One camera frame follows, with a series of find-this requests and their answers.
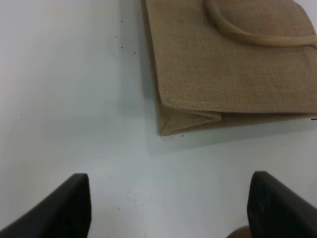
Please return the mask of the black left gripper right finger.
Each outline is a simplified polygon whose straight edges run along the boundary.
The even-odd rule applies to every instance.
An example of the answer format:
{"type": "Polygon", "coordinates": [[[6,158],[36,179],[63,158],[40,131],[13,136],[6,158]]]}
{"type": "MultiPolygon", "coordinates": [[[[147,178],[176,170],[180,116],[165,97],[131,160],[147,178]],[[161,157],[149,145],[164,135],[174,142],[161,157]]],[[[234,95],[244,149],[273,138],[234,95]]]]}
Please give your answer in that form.
{"type": "Polygon", "coordinates": [[[247,216],[254,238],[315,238],[317,209],[268,172],[254,172],[247,216]]]}

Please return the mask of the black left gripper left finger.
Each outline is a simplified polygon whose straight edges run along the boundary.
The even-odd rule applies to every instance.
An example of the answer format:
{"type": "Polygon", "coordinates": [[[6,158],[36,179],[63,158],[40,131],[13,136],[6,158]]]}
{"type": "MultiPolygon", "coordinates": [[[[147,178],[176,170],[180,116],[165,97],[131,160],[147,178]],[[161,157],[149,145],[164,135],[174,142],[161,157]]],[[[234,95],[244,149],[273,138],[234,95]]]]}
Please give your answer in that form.
{"type": "Polygon", "coordinates": [[[86,238],[91,225],[87,174],[73,174],[37,206],[0,231],[2,238],[86,238]]]}

